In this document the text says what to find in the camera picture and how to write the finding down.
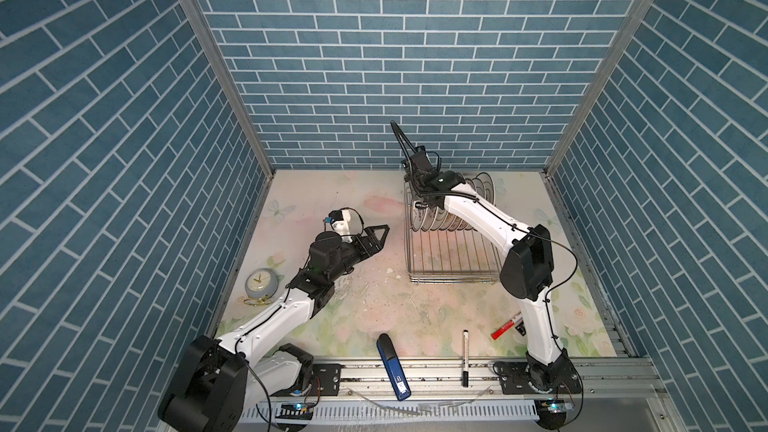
red marker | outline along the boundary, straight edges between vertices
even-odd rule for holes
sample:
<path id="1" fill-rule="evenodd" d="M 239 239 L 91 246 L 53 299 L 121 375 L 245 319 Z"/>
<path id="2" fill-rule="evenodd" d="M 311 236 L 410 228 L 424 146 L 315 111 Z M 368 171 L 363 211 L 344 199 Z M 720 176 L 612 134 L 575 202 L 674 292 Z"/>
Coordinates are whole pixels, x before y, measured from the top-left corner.
<path id="1" fill-rule="evenodd" d="M 523 319 L 523 312 L 517 312 L 513 318 L 509 319 L 509 322 L 507 322 L 506 324 L 501 326 L 497 331 L 491 334 L 491 337 L 493 337 L 493 340 L 498 339 L 499 337 L 502 336 L 502 334 L 504 334 L 504 332 L 513 328 L 518 322 L 522 321 L 522 319 Z"/>

gray clock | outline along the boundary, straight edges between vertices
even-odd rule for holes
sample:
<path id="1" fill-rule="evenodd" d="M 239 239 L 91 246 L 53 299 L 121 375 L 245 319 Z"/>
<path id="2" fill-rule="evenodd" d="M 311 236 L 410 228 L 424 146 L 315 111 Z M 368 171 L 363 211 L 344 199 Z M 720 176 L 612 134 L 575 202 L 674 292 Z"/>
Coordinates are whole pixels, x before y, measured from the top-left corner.
<path id="1" fill-rule="evenodd" d="M 277 292 L 278 282 L 280 280 L 271 268 L 257 269 L 245 281 L 245 292 L 249 297 L 246 303 L 251 305 L 268 304 Z"/>

blue stapler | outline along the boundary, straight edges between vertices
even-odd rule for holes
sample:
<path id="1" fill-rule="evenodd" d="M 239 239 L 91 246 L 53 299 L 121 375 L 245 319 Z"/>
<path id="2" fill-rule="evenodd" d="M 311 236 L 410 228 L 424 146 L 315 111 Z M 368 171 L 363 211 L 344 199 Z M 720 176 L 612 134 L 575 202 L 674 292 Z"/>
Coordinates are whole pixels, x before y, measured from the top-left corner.
<path id="1" fill-rule="evenodd" d="M 384 361 L 384 368 L 389 375 L 389 381 L 392 383 L 392 388 L 395 389 L 395 396 L 398 400 L 405 400 L 411 397 L 411 389 L 408 387 L 408 381 L 406 375 L 402 371 L 400 360 L 397 358 L 397 352 L 395 352 L 395 346 L 392 345 L 392 340 L 387 334 L 379 335 L 379 340 L 376 341 L 376 347 L 379 349 L 379 354 Z"/>

clock face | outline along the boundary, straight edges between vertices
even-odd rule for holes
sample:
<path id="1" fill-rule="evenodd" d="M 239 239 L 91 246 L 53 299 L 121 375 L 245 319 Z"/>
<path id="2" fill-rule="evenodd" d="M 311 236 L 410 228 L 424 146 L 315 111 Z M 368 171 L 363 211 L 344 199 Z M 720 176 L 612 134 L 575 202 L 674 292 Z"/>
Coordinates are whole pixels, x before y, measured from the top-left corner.
<path id="1" fill-rule="evenodd" d="M 246 287 L 253 292 L 261 292 L 266 289 L 270 282 L 272 282 L 271 273 L 268 273 L 267 271 L 256 271 L 248 277 Z"/>

blue brick wall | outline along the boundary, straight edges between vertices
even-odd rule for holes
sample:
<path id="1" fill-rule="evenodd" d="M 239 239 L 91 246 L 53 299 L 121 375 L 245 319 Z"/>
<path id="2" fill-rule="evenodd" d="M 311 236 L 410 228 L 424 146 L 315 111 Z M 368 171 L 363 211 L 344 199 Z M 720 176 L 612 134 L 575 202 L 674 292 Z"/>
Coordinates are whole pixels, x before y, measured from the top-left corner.
<path id="1" fill-rule="evenodd" d="M 632 0 L 200 0 L 278 168 L 542 168 Z"/>
<path id="2" fill-rule="evenodd" d="M 151 430 L 264 174 L 177 0 L 0 0 L 0 430 Z"/>
<path id="3" fill-rule="evenodd" d="M 655 0 L 556 182 L 691 430 L 768 418 L 768 0 Z"/>

